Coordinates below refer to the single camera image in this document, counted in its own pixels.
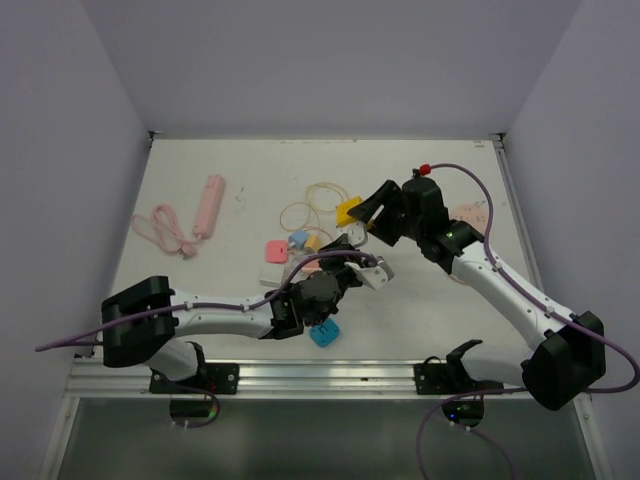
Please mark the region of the orange small charger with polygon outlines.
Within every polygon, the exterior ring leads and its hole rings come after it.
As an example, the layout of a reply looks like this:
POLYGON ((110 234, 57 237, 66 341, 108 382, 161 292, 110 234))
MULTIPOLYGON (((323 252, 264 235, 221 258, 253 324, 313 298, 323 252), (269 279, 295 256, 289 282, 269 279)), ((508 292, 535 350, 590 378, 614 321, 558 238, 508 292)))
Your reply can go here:
POLYGON ((310 275, 314 272, 321 271, 321 270, 322 268, 320 267, 318 260, 313 260, 309 263, 306 263, 301 269, 301 271, 307 275, 310 275))

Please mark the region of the blue plug adapter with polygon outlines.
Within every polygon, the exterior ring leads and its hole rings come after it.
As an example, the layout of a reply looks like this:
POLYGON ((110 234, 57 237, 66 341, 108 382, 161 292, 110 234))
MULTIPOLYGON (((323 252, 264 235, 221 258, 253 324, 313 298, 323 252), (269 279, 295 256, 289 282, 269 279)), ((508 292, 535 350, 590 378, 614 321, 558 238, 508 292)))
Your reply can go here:
POLYGON ((324 323, 309 329, 310 339, 319 348, 329 347, 340 337, 340 334, 339 325, 332 319, 327 319, 324 323))

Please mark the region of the white plug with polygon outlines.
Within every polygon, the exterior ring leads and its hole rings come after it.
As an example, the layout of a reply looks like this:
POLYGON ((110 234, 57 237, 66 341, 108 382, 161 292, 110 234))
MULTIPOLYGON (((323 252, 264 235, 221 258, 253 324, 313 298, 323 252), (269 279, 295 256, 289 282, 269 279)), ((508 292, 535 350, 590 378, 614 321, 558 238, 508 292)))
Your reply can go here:
POLYGON ((353 222, 343 228, 347 240, 354 248, 364 246, 368 241, 367 225, 363 222, 353 222))
POLYGON ((258 282, 265 287, 277 288, 282 284, 284 271, 283 264, 265 263, 259 272, 258 282))

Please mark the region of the yellow cube socket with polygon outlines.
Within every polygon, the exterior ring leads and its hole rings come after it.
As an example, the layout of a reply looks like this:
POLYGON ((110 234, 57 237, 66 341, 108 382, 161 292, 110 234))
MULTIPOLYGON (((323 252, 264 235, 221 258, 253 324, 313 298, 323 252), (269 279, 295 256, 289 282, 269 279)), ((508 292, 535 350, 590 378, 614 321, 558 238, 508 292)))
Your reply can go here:
POLYGON ((349 211, 360 205, 363 202, 362 198, 360 196, 355 196, 353 198, 350 198, 346 201, 344 201, 343 203, 339 204, 336 206, 335 209, 335 214, 336 214, 336 226, 337 227, 345 227, 347 225, 350 225, 352 223, 357 222, 357 219, 354 218, 349 211))

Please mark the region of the orange yellow charger plug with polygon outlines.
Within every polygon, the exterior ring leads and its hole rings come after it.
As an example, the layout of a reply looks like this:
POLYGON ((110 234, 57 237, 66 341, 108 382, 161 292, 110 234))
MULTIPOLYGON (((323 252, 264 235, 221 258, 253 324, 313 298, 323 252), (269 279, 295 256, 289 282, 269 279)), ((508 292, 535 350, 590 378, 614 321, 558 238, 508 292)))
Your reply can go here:
POLYGON ((322 247, 323 241, 315 234, 311 234, 305 242, 305 249, 312 252, 318 252, 322 247))

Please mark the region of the light blue charger plug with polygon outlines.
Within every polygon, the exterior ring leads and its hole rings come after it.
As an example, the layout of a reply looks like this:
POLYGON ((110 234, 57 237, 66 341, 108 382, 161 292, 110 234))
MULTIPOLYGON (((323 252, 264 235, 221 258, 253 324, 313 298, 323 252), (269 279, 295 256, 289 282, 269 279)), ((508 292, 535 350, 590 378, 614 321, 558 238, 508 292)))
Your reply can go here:
POLYGON ((305 230, 291 232, 288 237, 288 247, 294 251, 304 251, 307 248, 309 238, 310 233, 305 230))

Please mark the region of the pink plug adapter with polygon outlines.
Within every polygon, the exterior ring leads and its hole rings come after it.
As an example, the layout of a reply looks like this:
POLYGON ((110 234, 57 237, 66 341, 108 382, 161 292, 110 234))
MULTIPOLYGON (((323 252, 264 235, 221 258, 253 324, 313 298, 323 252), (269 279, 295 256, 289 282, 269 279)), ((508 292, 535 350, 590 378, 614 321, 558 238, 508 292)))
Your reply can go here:
POLYGON ((265 246, 265 261, 272 264, 286 264, 289 259, 286 240, 270 240, 265 246))

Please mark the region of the round pink power socket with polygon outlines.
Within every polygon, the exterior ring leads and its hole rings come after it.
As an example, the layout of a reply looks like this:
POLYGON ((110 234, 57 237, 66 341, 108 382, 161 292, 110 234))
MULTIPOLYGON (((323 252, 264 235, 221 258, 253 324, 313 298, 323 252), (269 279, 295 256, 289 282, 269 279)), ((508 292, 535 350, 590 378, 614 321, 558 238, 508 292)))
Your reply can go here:
POLYGON ((451 217, 468 223, 481 234, 485 234, 489 220, 488 211, 476 204, 460 204, 454 207, 451 210, 451 217))

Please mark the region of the pink rectangular power strip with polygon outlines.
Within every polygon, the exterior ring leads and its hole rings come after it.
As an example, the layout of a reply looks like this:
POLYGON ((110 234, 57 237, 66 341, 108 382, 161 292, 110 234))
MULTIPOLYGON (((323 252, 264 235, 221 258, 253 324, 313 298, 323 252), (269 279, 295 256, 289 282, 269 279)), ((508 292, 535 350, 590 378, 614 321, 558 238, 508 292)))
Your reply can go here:
POLYGON ((221 175, 207 177, 196 213, 192 233, 199 239, 212 236, 226 188, 221 175))

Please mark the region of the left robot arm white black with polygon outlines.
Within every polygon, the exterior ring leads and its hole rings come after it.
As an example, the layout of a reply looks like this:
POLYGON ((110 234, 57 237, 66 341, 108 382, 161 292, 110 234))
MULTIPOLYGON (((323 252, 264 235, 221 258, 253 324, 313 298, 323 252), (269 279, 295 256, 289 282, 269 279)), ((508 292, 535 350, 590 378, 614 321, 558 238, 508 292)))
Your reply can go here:
POLYGON ((235 335, 285 340, 337 313, 350 288, 359 288, 360 268, 377 265, 374 256, 352 247, 314 255, 320 270, 296 281, 289 277, 263 296, 224 300, 173 288, 166 276, 152 276, 101 304, 103 363, 108 368, 145 365, 185 392, 201 390, 208 379, 194 335, 235 335))

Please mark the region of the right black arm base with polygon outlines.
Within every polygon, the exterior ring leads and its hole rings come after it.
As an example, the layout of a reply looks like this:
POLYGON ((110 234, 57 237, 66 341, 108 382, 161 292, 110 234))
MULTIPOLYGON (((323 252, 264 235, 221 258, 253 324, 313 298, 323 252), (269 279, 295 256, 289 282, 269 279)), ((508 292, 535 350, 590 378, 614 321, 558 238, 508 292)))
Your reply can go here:
POLYGON ((500 382, 473 380, 461 367, 437 357, 414 364, 413 379, 418 395, 455 395, 504 387, 500 382))

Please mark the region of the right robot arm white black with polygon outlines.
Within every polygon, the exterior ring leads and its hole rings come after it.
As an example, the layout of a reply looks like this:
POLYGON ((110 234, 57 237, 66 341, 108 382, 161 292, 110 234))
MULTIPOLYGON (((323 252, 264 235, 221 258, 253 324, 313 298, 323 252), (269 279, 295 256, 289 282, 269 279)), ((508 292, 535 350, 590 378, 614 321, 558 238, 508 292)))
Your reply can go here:
POLYGON ((389 246, 402 237, 414 241, 427 260, 473 288, 524 340, 506 349, 469 340, 440 364, 425 360, 428 379, 447 381, 456 393, 497 384, 524 387, 543 407, 558 410, 604 376, 602 321, 591 312, 574 314, 502 263, 484 233, 450 216, 433 180, 388 180, 348 214, 389 246))

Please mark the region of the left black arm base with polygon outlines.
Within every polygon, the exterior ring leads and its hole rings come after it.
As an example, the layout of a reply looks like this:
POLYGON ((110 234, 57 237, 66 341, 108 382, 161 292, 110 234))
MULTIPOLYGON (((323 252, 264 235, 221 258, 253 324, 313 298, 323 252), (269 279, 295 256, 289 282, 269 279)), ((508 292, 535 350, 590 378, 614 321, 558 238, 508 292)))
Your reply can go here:
POLYGON ((214 394, 235 395, 240 379, 238 363, 207 363, 198 374, 182 381, 167 380, 153 371, 149 392, 152 394, 214 394))

